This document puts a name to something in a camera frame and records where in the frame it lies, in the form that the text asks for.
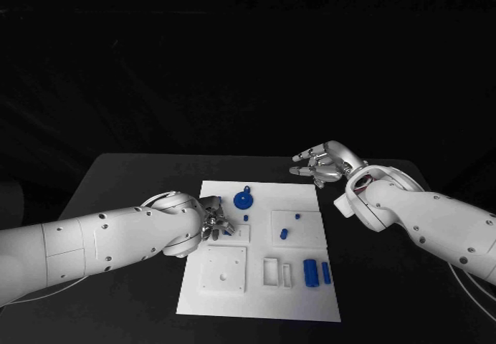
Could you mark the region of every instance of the small blue piece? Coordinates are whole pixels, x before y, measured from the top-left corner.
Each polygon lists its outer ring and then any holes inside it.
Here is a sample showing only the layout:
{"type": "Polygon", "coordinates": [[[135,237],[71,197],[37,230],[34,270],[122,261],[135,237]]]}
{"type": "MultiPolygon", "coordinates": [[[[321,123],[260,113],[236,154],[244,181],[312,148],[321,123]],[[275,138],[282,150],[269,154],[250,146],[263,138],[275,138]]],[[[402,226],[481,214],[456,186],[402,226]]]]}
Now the small blue piece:
{"type": "Polygon", "coordinates": [[[315,259],[304,261],[305,283],[308,287],[319,286],[318,262],[315,259]]]}
{"type": "Polygon", "coordinates": [[[329,265],[327,262],[324,262],[324,282],[328,285],[331,284],[329,265]]]}
{"type": "Polygon", "coordinates": [[[254,197],[250,194],[250,187],[246,186],[246,191],[237,193],[236,195],[236,207],[239,209],[249,209],[254,204],[254,197]]]}
{"type": "Polygon", "coordinates": [[[288,229],[285,228],[282,230],[282,239],[286,240],[286,238],[288,238],[288,229]]]}

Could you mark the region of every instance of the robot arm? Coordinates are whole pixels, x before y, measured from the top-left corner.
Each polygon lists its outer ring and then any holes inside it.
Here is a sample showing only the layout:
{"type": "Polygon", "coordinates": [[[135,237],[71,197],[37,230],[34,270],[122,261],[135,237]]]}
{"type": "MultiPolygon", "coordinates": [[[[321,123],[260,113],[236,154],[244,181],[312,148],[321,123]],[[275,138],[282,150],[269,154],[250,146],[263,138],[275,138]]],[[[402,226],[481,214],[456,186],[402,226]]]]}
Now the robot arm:
{"type": "Polygon", "coordinates": [[[218,197],[158,195],[142,206],[0,231],[0,307],[28,293],[154,257],[185,257],[233,225],[218,197]]]}
{"type": "Polygon", "coordinates": [[[291,172],[314,176],[318,187],[347,176],[345,194],[335,205],[366,226],[383,231],[399,223],[415,243],[455,266],[496,285],[496,215],[440,193],[425,192],[415,179],[393,167],[368,166],[337,141],[298,156],[308,168],[291,172]]]}

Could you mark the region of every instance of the black table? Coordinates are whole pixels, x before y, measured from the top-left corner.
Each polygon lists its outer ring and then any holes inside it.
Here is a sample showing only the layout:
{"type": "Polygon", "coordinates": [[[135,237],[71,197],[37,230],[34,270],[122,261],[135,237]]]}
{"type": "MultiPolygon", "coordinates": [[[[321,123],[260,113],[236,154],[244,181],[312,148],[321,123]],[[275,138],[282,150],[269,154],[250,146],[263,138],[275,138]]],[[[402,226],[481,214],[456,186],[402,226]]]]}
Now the black table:
{"type": "MultiPolygon", "coordinates": [[[[428,187],[415,164],[394,166],[428,187]]],[[[291,158],[105,154],[61,219],[141,205],[171,190],[200,196],[203,180],[312,183],[291,158]]],[[[0,343],[495,343],[496,325],[446,262],[394,225],[371,231],[334,206],[345,180],[318,190],[342,323],[177,315],[185,259],[159,254],[94,275],[60,294],[8,306],[0,343]]]]}

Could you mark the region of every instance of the blue part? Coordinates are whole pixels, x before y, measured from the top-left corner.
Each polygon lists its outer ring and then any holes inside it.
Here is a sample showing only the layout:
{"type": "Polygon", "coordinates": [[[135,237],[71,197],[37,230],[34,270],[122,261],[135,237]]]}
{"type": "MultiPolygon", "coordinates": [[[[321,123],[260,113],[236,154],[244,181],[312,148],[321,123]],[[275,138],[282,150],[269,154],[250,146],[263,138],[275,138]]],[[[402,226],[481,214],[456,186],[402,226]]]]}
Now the blue part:
{"type": "Polygon", "coordinates": [[[315,259],[308,259],[304,261],[305,270],[305,283],[308,287],[319,286],[319,273],[318,273],[318,262],[315,259]]]}
{"type": "Polygon", "coordinates": [[[285,228],[282,230],[282,239],[286,240],[286,238],[288,238],[288,229],[285,228]]]}
{"type": "Polygon", "coordinates": [[[249,209],[254,204],[254,197],[250,194],[250,187],[246,186],[246,191],[237,193],[236,195],[236,207],[239,209],[249,209]]]}
{"type": "Polygon", "coordinates": [[[328,285],[331,284],[329,265],[327,262],[324,262],[324,282],[328,285]]]}

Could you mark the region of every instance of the blue object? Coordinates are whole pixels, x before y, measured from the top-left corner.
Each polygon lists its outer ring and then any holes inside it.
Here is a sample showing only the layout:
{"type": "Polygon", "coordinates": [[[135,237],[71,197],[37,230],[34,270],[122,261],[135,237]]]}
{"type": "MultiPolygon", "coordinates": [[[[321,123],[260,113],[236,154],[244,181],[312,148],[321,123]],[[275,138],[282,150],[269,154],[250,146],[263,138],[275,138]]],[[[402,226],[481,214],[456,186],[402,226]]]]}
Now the blue object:
{"type": "Polygon", "coordinates": [[[285,240],[288,238],[288,229],[285,228],[282,230],[282,239],[285,240]]]}
{"type": "Polygon", "coordinates": [[[246,186],[246,191],[237,193],[236,195],[236,207],[239,209],[249,209],[254,204],[254,197],[250,194],[250,187],[246,186]]]}
{"type": "Polygon", "coordinates": [[[308,287],[319,286],[318,262],[315,259],[304,261],[305,283],[308,287]]]}
{"type": "Polygon", "coordinates": [[[329,265],[327,262],[324,262],[324,282],[328,285],[331,284],[329,265]]]}

